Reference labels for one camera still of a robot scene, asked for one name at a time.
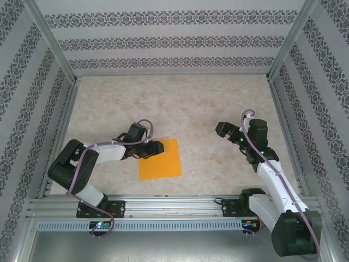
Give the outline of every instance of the orange square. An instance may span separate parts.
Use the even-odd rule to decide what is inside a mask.
[[[163,153],[139,160],[140,180],[182,175],[177,139],[165,139],[160,142],[164,145]]]

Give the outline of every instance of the wall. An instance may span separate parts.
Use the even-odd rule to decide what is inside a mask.
[[[38,189],[71,84],[21,1],[0,0],[0,261]]]
[[[78,76],[266,73],[304,0],[38,0]]]
[[[319,1],[274,85],[311,195],[349,260],[349,1]]]

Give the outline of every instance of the purple cable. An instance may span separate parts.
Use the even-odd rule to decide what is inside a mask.
[[[303,218],[305,224],[306,224],[306,227],[309,229],[309,232],[310,232],[310,235],[312,237],[312,239],[314,240],[314,243],[315,243],[315,246],[316,246],[316,256],[314,258],[307,258],[303,255],[300,255],[301,258],[307,260],[307,261],[314,261],[314,260],[317,260],[319,257],[320,257],[320,245],[318,243],[318,240],[315,236],[315,233],[313,231],[313,229],[311,228],[311,225],[309,223],[309,221],[307,220],[305,214],[303,213],[302,209],[300,209],[296,199],[294,198],[294,196],[292,195],[290,189],[288,188],[287,184],[286,184],[286,181],[284,180],[284,178],[282,177],[281,173],[276,169],[276,167],[274,167],[272,165],[272,163],[257,149],[257,147],[255,147],[255,145],[252,143],[251,139],[249,138],[249,136],[247,135],[247,132],[246,132],[246,129],[245,129],[245,126],[244,126],[244,116],[245,114],[247,114],[248,112],[252,113],[251,116],[254,116],[255,115],[255,111],[252,110],[252,109],[246,109],[242,114],[241,114],[241,121],[240,121],[240,125],[241,125],[241,128],[242,128],[242,131],[244,133],[244,136],[247,140],[247,142],[250,144],[250,146],[254,149],[254,151],[256,151],[256,153],[270,166],[271,169],[273,169],[273,171],[277,174],[278,178],[281,180],[282,184],[284,185],[288,195],[290,196],[293,204],[295,205],[295,207],[297,208],[300,216]]]
[[[73,177],[73,180],[71,181],[71,184],[70,184],[70,187],[69,187],[69,190],[68,192],[65,194],[67,197],[70,197],[71,196],[71,192],[73,191],[73,188],[74,188],[74,185],[75,185],[75,182],[77,180],[77,177],[78,177],[78,174],[79,174],[79,171],[80,171],[80,168],[81,168],[81,164],[82,164],[82,160],[83,158],[85,157],[86,153],[88,150],[94,148],[94,147],[98,147],[98,146],[107,146],[107,145],[125,145],[125,146],[131,146],[131,145],[137,145],[137,144],[141,144],[143,142],[145,142],[146,140],[150,139],[152,136],[153,136],[153,133],[154,133],[154,130],[153,130],[153,124],[151,121],[147,120],[147,119],[141,119],[139,120],[137,123],[141,123],[143,121],[146,121],[148,122],[150,125],[151,125],[151,130],[149,132],[149,134],[147,135],[146,138],[144,138],[143,140],[141,141],[138,141],[138,142],[131,142],[131,143],[126,143],[126,142],[118,142],[118,141],[110,141],[110,142],[101,142],[101,143],[97,143],[97,144],[94,144],[94,145],[90,145],[88,147],[86,147],[83,151],[82,151],[82,154],[79,158],[79,162],[76,166],[76,169],[75,169],[75,173],[74,173],[74,177]]]
[[[81,201],[81,202],[84,203],[85,205],[87,205],[87,206],[91,207],[92,209],[95,209],[95,210],[97,210],[97,211],[99,211],[99,212],[101,212],[101,213],[104,213],[104,214],[106,214],[107,216],[109,216],[109,217],[111,218],[111,224],[110,224],[109,230],[108,230],[106,233],[104,233],[103,235],[98,236],[98,238],[101,239],[102,237],[105,237],[105,236],[109,235],[110,232],[113,230],[114,225],[115,225],[115,220],[114,220],[113,215],[110,214],[110,213],[108,213],[108,212],[106,212],[106,211],[104,211],[103,209],[99,209],[98,207],[95,207],[95,206],[91,205],[90,203],[88,203],[88,202],[82,200],[81,198],[79,198],[77,195],[73,195],[73,196],[76,197],[79,201]],[[94,228],[92,229],[92,232],[91,232],[92,237],[95,237],[95,236],[96,236],[96,235],[93,234],[95,230],[96,230],[96,227],[94,227]]]

